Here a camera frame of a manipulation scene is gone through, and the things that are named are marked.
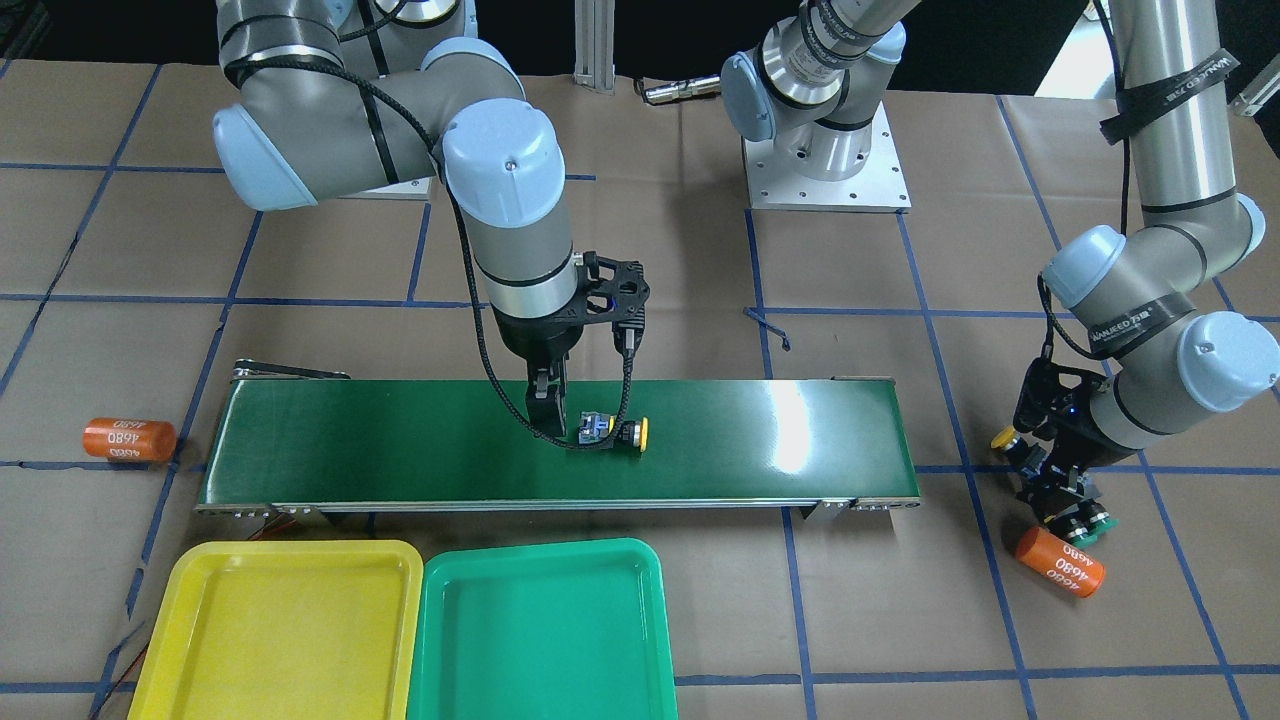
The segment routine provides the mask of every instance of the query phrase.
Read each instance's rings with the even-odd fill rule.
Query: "yellow tray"
[[[421,588],[401,541],[196,546],[169,575],[129,720],[403,720]]]

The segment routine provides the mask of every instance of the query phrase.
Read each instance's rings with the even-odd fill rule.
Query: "black background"
[[[1087,0],[925,0],[904,20],[906,53],[891,88],[1034,95]],[[50,60],[218,63],[214,0],[44,0],[52,18],[37,53]],[[755,45],[796,0],[618,0],[620,76],[714,74]],[[1242,67],[1234,97],[1280,51],[1280,0],[1217,0],[1222,45]],[[573,69],[573,1],[476,0],[480,36],[521,74]],[[1280,147],[1280,100],[1257,117]]]

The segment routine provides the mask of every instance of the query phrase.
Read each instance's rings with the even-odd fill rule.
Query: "yellow cap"
[[[991,441],[992,450],[1006,450],[1018,439],[1018,430],[1012,425],[1000,430],[1000,434]]]

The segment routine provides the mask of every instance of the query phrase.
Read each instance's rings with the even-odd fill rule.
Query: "tiled floor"
[[[1039,347],[1036,272],[1116,223],[1120,155],[1096,131],[1110,102],[891,94],[915,206],[805,214],[745,209],[718,101],[526,85],[566,151],[577,247],[645,261],[637,377],[892,375],[924,505],[829,525],[351,515],[280,538],[403,538],[429,559],[639,537],[663,561],[686,720],[1280,717],[1280,395],[1097,474],[1121,527],[1093,550],[1110,569],[1096,597],[1009,552],[1030,516],[987,442]],[[234,359],[481,375],[451,214],[338,200],[255,215],[207,133],[233,100],[215,68],[0,65],[0,717],[87,716],[146,642],[178,555],[255,529],[191,511]],[[1240,190],[1280,214],[1280,161],[1248,122],[1233,133]],[[1280,332],[1277,247],[1198,304]],[[605,334],[575,351],[575,377],[616,377]],[[173,421],[180,462],[92,461],[78,437],[95,415]],[[127,714],[133,678],[101,716]]]

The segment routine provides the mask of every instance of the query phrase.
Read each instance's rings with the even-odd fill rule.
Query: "orange cylinder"
[[[84,452],[95,457],[163,462],[173,457],[178,433],[164,420],[93,418],[84,427]]]
[[[1014,557],[1078,597],[1097,592],[1107,577],[1101,562],[1041,527],[1023,534]]]

